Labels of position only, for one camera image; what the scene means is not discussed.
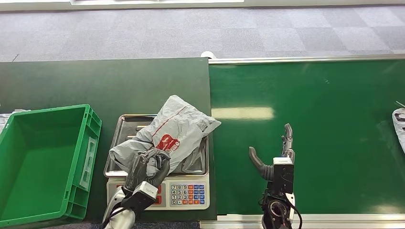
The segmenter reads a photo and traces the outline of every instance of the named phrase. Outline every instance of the metal tray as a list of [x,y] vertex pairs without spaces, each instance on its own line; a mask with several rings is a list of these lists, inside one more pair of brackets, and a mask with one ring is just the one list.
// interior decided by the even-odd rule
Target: metal tray
[[[139,130],[149,125],[155,117],[155,114],[122,115],[118,119],[111,148],[132,139]],[[189,163],[193,155],[195,156],[197,154],[197,152],[193,152],[187,158],[185,158],[169,176],[205,175],[208,172],[208,137],[203,138],[200,147],[197,150],[201,152],[202,155],[200,161],[197,161],[193,164],[193,166],[188,167],[188,169],[183,169],[183,166]],[[106,177],[126,177],[127,173],[122,171],[121,168],[116,165],[108,156],[106,166],[104,168],[104,175]]]

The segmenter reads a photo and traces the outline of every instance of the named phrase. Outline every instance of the robotic hand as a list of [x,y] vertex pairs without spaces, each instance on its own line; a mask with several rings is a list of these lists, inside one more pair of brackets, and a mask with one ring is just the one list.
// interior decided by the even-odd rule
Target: robotic hand
[[292,150],[292,129],[285,124],[286,137],[282,136],[283,149],[280,157],[273,158],[272,165],[265,165],[256,154],[253,147],[249,147],[249,157],[259,171],[260,176],[267,181],[267,188],[260,200],[264,212],[262,226],[264,229],[292,229],[291,223],[294,211],[299,217],[299,228],[302,227],[302,218],[295,208],[293,194],[294,159]]
[[[157,161],[159,172],[146,177],[146,166],[151,157]],[[116,189],[103,217],[104,229],[130,229],[134,226],[135,215],[156,201],[158,186],[169,173],[170,157],[163,151],[157,154],[140,154],[134,157],[125,184]]]

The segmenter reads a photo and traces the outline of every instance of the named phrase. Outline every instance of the crate handle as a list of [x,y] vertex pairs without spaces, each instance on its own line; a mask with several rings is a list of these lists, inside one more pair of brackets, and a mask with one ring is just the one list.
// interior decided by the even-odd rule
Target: crate handle
[[93,167],[93,158],[95,152],[96,152],[96,140],[89,137],[85,165],[83,167],[82,178],[80,179],[80,185],[84,187],[86,190],[89,187],[90,175]]

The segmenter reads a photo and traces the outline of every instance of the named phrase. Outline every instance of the green plastic crate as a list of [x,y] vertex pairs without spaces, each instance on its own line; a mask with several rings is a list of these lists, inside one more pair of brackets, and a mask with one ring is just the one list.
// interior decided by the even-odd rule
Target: green plastic crate
[[0,135],[0,228],[81,221],[100,129],[87,104],[13,114]]

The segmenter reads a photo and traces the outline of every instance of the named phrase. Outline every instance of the white plastic bag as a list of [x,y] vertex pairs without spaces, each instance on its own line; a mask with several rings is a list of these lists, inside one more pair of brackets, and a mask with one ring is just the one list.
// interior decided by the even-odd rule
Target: white plastic bag
[[394,110],[392,118],[399,143],[402,146],[402,150],[405,152],[405,108]]
[[10,116],[12,114],[18,113],[18,112],[24,112],[24,111],[26,111],[26,110],[15,109],[11,114],[0,114],[0,134],[3,131],[8,119],[10,118]]
[[[132,166],[129,163],[138,155],[137,152],[155,147],[170,155],[171,173],[200,145],[201,139],[220,124],[180,97],[172,95],[150,125],[141,129],[133,139],[112,148],[109,155],[124,171],[128,171]],[[147,175],[153,176],[156,172],[156,162],[151,158]]]

